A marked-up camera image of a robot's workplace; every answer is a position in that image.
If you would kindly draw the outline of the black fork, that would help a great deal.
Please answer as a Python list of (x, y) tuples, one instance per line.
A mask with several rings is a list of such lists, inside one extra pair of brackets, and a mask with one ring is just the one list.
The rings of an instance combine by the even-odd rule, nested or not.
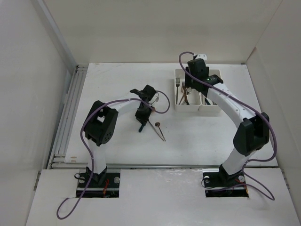
[(178, 89), (180, 86), (180, 78), (176, 77), (175, 79), (175, 86), (176, 86), (176, 105), (178, 105)]

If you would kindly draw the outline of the rose gold fork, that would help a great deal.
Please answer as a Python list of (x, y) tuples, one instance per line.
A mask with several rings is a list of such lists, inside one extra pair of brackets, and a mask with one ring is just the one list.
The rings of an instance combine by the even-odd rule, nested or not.
[(191, 93), (191, 88), (181, 88), (182, 97), (180, 99), (179, 105), (190, 105), (188, 101), (188, 95)]

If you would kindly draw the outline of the long copper handle utensil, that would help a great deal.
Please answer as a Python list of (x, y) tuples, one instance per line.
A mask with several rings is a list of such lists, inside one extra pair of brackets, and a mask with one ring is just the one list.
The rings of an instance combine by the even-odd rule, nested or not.
[(185, 86), (184, 81), (182, 82), (181, 93), (182, 93), (182, 97), (181, 97), (180, 102), (179, 102), (178, 105), (187, 105), (186, 101), (185, 101), (185, 99), (186, 99), (186, 86)]

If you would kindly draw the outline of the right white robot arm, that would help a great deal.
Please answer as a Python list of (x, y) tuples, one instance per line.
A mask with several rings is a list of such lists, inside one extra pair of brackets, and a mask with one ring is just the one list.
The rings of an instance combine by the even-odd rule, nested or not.
[(219, 166), (218, 172), (204, 174), (206, 187), (230, 187), (242, 175), (244, 164), (254, 152), (260, 150), (269, 141), (269, 128), (266, 113), (256, 115), (241, 103), (229, 91), (223, 80), (217, 75), (209, 75), (209, 67), (201, 58), (188, 62), (185, 85), (195, 89), (217, 104), (233, 121), (237, 131), (233, 138), (234, 148), (227, 160)]

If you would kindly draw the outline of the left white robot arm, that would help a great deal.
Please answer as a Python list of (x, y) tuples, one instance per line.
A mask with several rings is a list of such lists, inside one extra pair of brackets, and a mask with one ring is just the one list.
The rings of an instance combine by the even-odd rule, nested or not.
[(149, 120), (157, 97), (156, 90), (146, 85), (143, 90), (133, 89), (119, 100), (93, 103), (81, 130), (88, 140), (87, 147), (92, 154), (92, 160), (84, 174), (85, 177), (89, 177), (92, 185), (99, 187), (105, 182), (107, 164), (105, 152), (101, 151), (99, 146), (108, 143), (112, 138), (118, 117), (136, 110), (135, 118), (141, 124), (138, 130), (141, 132)]

